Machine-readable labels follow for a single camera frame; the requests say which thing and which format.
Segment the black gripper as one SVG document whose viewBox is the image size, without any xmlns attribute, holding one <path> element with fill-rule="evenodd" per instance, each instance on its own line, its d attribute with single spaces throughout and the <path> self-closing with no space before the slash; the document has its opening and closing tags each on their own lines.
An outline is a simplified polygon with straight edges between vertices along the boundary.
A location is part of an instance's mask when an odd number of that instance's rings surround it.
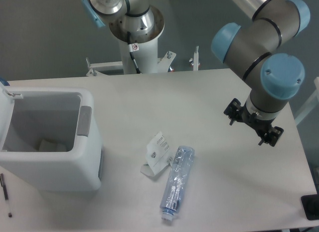
<svg viewBox="0 0 319 232">
<path fill-rule="evenodd" d="M 230 119 L 230 126 L 234 122 L 243 122 L 255 130 L 261 138 L 261 141 L 258 143 L 259 146 L 265 143 L 275 147 L 284 132 L 284 129 L 281 127 L 272 127 L 276 113 L 267 113 L 258 109 L 251 99 L 247 99 L 242 107 L 241 102 L 237 98 L 234 98 L 223 113 Z"/>
</svg>

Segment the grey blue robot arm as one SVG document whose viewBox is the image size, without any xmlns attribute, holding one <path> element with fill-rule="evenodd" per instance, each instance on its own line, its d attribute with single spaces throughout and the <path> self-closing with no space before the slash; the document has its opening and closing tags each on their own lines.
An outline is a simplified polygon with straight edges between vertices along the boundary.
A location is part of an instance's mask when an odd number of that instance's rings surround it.
<svg viewBox="0 0 319 232">
<path fill-rule="evenodd" d="M 252 20 L 249 28 L 228 23 L 214 36 L 211 50 L 251 92 L 241 104 L 233 99 L 224 110 L 231 122 L 252 128 L 261 143 L 275 146 L 284 130 L 272 126 L 294 97 L 305 77 L 294 56 L 276 53 L 283 43 L 304 30 L 311 18 L 302 0 L 232 0 Z M 108 26 L 117 39 L 125 74 L 167 72 L 158 58 L 158 38 L 164 29 L 162 13 L 150 0 L 82 0 L 97 27 Z"/>
</svg>

